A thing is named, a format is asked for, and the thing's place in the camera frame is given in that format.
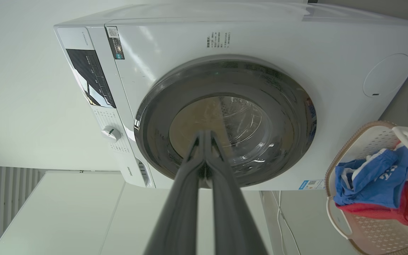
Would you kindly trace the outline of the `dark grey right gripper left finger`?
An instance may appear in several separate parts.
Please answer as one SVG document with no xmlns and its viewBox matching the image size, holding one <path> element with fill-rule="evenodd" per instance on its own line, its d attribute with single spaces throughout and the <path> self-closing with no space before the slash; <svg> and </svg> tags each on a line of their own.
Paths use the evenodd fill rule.
<svg viewBox="0 0 408 255">
<path fill-rule="evenodd" d="M 144 255 L 196 255 L 199 171 L 205 132 L 199 131 L 180 165 Z"/>
</svg>

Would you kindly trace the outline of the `blue energy label sticker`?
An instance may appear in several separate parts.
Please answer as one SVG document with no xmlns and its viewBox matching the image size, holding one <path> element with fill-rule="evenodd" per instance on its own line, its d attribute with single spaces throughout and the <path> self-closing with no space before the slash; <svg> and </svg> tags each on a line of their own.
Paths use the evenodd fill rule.
<svg viewBox="0 0 408 255">
<path fill-rule="evenodd" d="M 324 180 L 304 180 L 298 190 L 324 190 Z"/>
</svg>

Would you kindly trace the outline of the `round white filter cover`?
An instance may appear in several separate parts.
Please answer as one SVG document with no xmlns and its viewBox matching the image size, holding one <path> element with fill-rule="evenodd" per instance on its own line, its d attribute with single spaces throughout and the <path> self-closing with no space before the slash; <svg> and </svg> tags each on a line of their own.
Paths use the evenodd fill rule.
<svg viewBox="0 0 408 255">
<path fill-rule="evenodd" d="M 397 53 L 384 58 L 369 71 L 363 90 L 368 97 L 381 97 L 400 88 L 408 77 L 408 56 Z"/>
</svg>

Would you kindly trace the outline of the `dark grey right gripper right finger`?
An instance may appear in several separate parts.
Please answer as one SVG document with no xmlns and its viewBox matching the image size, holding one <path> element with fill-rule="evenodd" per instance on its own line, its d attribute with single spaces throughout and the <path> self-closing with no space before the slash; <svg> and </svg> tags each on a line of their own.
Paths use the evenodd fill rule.
<svg viewBox="0 0 408 255">
<path fill-rule="evenodd" d="M 215 255 L 268 255 L 254 218 L 217 140 L 204 131 L 204 176 L 213 191 Z"/>
</svg>

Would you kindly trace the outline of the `white front-load washing machine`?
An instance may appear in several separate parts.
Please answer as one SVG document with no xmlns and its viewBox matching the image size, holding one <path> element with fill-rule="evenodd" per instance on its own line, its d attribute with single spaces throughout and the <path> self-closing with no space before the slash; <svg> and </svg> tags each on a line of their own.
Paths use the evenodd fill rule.
<svg viewBox="0 0 408 255">
<path fill-rule="evenodd" d="M 401 88 L 366 96 L 369 71 L 390 55 L 408 56 L 408 20 L 307 2 L 128 5 L 57 24 L 55 32 L 101 131 L 113 126 L 122 135 L 109 143 L 118 171 L 142 188 L 170 189 L 174 179 L 140 152 L 136 113 L 152 86 L 186 62 L 222 55 L 259 59 L 308 93 L 316 116 L 311 146 L 285 173 L 243 187 L 264 191 L 324 180 L 344 142 L 378 120 Z"/>
</svg>

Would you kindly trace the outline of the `dark round washer door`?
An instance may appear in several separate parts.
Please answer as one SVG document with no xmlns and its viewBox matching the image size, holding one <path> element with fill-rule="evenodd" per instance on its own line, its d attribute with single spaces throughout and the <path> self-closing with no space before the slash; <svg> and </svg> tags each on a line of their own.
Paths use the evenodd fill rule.
<svg viewBox="0 0 408 255">
<path fill-rule="evenodd" d="M 171 123 L 187 105 L 216 96 L 253 102 L 272 123 L 271 140 L 259 158 L 238 166 L 229 162 L 241 187 L 280 176 L 299 162 L 311 146 L 316 116 L 313 102 L 300 84 L 259 59 L 208 56 L 172 69 L 142 100 L 135 116 L 134 134 L 140 152 L 151 166 L 164 176 L 175 178 L 188 151 L 182 157 L 172 147 Z"/>
</svg>

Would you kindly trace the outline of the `white control knob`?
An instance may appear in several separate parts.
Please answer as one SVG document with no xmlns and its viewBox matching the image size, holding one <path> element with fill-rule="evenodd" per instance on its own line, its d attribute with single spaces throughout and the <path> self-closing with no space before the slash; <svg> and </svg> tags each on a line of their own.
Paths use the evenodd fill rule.
<svg viewBox="0 0 408 255">
<path fill-rule="evenodd" d="M 116 143 L 122 137 L 119 130 L 114 128 L 113 126 L 105 126 L 104 129 L 102 129 L 101 133 L 109 143 Z"/>
</svg>

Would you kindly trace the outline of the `blue garment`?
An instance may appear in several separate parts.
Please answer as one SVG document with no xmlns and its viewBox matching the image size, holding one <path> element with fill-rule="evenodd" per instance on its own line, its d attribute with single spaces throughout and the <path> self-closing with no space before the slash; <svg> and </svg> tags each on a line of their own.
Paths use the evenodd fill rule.
<svg viewBox="0 0 408 255">
<path fill-rule="evenodd" d="M 408 178 L 408 149 L 381 149 L 364 159 L 339 163 L 335 167 L 334 202 L 375 204 L 397 209 Z"/>
</svg>

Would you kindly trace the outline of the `white cabinet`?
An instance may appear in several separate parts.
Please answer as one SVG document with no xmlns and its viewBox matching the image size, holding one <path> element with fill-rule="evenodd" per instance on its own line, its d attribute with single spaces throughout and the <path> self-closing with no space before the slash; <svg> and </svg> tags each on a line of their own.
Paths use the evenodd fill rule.
<svg viewBox="0 0 408 255">
<path fill-rule="evenodd" d="M 117 172 L 49 171 L 0 238 L 0 255 L 142 255 L 169 192 Z"/>
</svg>

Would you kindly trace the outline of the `white woven laundry basket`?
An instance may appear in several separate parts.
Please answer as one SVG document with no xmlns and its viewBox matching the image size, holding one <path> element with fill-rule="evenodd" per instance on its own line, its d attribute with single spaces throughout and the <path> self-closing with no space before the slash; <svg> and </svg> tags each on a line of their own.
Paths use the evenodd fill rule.
<svg viewBox="0 0 408 255">
<path fill-rule="evenodd" d="M 340 162 L 361 159 L 382 149 L 393 149 L 402 142 L 408 149 L 408 127 L 387 121 L 362 126 L 338 152 L 325 175 L 327 215 L 333 227 L 359 255 L 408 255 L 408 226 L 396 220 L 371 219 L 338 209 L 335 167 Z"/>
</svg>

